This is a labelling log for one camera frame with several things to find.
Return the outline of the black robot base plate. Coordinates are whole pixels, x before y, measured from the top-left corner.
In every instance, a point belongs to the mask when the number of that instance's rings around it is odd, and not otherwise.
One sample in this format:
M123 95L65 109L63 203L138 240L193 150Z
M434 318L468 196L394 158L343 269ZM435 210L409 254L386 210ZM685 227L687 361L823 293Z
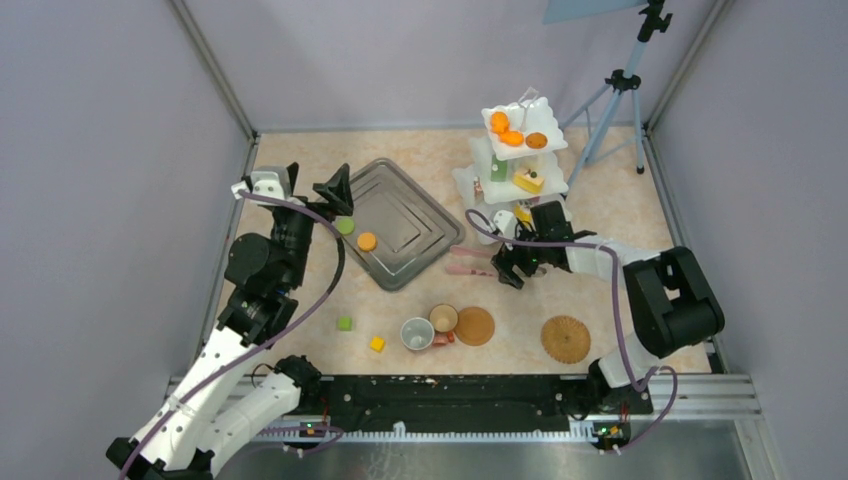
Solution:
M301 400L346 432L565 432L592 415L650 415L649 393L604 390L584 375L335 375Z

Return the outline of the green cake cube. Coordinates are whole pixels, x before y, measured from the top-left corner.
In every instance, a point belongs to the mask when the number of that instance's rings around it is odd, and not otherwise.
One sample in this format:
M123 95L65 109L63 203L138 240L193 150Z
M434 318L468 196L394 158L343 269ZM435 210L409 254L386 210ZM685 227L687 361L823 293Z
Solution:
M503 183L508 180L509 162L500 160L496 156L491 158L490 181L493 183Z

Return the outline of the brown round cookie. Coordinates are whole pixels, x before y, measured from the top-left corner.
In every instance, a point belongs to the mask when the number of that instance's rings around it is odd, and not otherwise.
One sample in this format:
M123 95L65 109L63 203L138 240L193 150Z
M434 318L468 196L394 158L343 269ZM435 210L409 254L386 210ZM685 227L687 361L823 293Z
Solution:
M525 145L531 149L543 149L548 145L548 138L541 132L529 133L525 136Z

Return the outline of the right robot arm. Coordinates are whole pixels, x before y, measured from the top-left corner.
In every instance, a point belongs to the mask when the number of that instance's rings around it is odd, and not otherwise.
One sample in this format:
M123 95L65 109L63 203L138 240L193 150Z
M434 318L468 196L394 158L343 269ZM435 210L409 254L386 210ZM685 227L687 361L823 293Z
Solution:
M616 349L590 364L589 404L612 412L627 388L643 392L663 361L725 327L723 310L695 254L686 247L631 247L590 230L575 230L561 203L531 208L531 222L484 219L477 230L500 242L491 262L515 289L542 266L609 282Z

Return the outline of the orange flower cookie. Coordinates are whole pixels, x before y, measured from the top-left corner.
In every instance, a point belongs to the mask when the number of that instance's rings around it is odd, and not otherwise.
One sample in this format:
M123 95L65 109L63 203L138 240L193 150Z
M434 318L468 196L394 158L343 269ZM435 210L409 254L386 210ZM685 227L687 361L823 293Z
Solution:
M510 129L510 120L506 113L495 111L490 116L490 131L501 135Z

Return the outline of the orange round macaron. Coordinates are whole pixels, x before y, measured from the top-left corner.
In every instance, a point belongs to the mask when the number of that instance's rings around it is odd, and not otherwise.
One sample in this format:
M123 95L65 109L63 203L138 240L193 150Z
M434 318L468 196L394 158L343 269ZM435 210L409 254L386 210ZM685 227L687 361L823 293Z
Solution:
M378 246L378 239L372 232L363 232L357 237L356 245L362 252L372 252Z

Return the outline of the white strawberry cake slice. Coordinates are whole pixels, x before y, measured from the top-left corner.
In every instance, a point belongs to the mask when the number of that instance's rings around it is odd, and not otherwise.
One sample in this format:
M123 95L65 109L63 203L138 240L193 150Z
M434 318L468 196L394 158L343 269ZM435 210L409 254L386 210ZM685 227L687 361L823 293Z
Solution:
M476 201L481 201L484 198L484 190L480 178L475 176L472 181L473 196Z

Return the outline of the smooth brown round coaster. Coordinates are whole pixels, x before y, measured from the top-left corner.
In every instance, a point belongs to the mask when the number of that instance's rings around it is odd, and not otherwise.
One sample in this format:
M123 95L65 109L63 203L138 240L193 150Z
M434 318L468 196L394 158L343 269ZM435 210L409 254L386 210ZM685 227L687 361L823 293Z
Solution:
M481 307L466 307L459 311L453 332L462 343L481 346L494 336L495 321L493 316Z

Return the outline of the yellow cheese cake wedge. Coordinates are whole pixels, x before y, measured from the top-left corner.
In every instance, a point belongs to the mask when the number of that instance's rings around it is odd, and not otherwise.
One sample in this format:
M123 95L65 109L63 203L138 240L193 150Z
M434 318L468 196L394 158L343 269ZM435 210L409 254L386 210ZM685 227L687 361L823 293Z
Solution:
M514 206L513 213L517 220L520 220L523 223L527 223L528 225L533 224L532 214L530 208L527 205L518 203Z

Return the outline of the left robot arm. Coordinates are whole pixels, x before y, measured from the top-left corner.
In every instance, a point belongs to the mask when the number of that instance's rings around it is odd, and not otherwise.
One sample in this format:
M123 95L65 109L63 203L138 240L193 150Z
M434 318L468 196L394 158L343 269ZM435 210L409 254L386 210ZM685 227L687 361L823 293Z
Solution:
M319 404L321 373L305 356L291 355L231 407L227 399L262 355L308 319L341 280L345 246L333 222L354 213L350 167L342 164L298 196L298 163L258 168L231 187L233 196L267 209L269 235L248 233L230 246L224 277L234 290L205 346L156 414L135 434L119 437L107 459L122 479L213 479L274 420ZM292 298L302 286L315 226L334 237L337 264L329 286L303 313Z

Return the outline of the orange bear cookie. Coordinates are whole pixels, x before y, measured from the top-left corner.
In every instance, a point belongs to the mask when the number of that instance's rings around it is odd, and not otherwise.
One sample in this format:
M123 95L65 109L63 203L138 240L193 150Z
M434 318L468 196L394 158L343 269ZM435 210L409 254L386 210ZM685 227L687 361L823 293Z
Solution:
M520 147L524 144L524 135L520 131L507 130L498 135L499 141L511 147Z

